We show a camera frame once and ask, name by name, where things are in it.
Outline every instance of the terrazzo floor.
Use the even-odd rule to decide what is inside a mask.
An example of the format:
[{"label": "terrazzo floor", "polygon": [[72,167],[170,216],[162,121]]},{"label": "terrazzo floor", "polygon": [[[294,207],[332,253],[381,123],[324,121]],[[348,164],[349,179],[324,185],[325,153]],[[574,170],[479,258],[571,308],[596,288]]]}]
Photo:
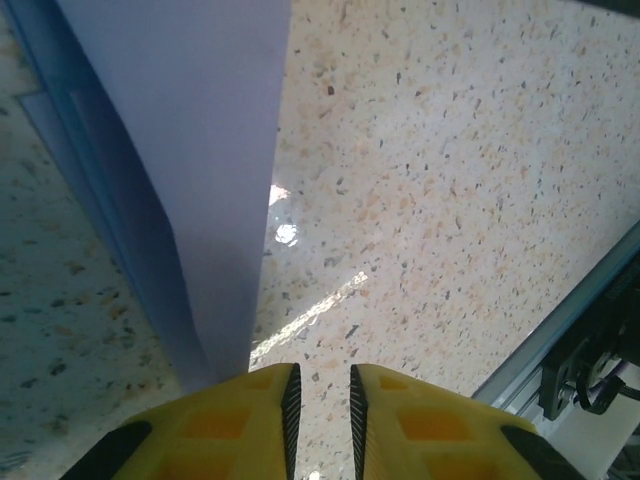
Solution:
[{"label": "terrazzo floor", "polygon": [[[251,364],[302,364],[297,478],[353,478],[350,364],[472,394],[640,218],[639,41],[574,2],[293,2]],[[15,100],[24,65],[0,20],[10,479],[180,394]]]}]

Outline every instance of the dark speck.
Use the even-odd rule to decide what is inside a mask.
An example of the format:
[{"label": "dark speck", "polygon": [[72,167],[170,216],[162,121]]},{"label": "dark speck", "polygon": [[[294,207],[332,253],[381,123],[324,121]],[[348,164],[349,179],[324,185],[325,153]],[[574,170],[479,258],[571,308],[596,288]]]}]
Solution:
[{"label": "dark speck", "polygon": [[67,364],[62,361],[62,359],[57,358],[56,360],[49,365],[49,375],[56,376],[61,374],[67,369]]},{"label": "dark speck", "polygon": [[354,333],[356,333],[356,330],[360,328],[360,325],[354,325],[351,327],[351,330],[349,330],[349,332],[344,336],[344,339],[348,339],[349,337],[351,337]]},{"label": "dark speck", "polygon": [[338,265],[340,263],[340,261],[342,260],[342,255],[336,256],[336,257],[327,257],[324,259],[324,266],[325,267],[335,267],[336,265]]},{"label": "dark speck", "polygon": [[24,382],[22,382],[20,384],[20,388],[31,388],[33,387],[36,383],[38,383],[38,379],[37,378],[32,378],[30,380],[25,380]]}]

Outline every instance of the black bracket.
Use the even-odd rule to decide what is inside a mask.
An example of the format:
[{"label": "black bracket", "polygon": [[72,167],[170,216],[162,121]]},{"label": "black bracket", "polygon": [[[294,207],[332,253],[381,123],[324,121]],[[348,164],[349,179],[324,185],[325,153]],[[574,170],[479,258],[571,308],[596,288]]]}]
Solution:
[{"label": "black bracket", "polygon": [[621,269],[556,342],[541,363],[538,404],[555,420],[570,403],[604,413],[624,387],[618,377],[600,382],[609,360],[640,364],[640,253]]}]

